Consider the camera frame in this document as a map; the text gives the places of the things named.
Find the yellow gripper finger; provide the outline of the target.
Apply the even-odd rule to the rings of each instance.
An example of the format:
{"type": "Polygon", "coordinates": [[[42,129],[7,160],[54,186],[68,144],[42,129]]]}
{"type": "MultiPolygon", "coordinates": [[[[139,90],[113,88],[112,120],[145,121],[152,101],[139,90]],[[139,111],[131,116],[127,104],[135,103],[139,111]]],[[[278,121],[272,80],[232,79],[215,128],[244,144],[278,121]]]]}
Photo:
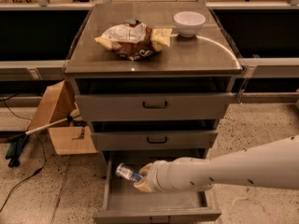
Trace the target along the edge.
{"type": "Polygon", "coordinates": [[[146,176],[148,174],[148,172],[150,171],[151,167],[152,167],[152,163],[148,163],[139,170],[139,173],[142,176],[146,176]]]}
{"type": "Polygon", "coordinates": [[[148,184],[146,177],[142,177],[140,181],[134,183],[134,187],[142,192],[152,193],[153,190],[148,184]]]}

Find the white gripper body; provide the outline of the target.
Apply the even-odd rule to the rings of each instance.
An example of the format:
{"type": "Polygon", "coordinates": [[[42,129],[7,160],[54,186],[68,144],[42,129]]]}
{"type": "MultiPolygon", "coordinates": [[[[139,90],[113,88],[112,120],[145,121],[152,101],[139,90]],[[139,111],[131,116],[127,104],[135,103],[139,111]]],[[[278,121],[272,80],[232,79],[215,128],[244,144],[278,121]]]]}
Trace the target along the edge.
{"type": "Polygon", "coordinates": [[[153,192],[169,191],[169,181],[167,170],[169,163],[167,161],[155,161],[149,165],[147,172],[148,187],[153,192]]]}

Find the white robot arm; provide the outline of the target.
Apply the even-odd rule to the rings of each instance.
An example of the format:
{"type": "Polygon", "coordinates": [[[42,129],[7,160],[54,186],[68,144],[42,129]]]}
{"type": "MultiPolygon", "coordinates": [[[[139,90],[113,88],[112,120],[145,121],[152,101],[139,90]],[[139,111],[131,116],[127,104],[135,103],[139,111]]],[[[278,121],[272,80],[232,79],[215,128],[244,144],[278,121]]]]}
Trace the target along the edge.
{"type": "Polygon", "coordinates": [[[299,135],[212,159],[192,157],[144,166],[143,192],[207,190],[214,184],[299,189],[299,135]]]}

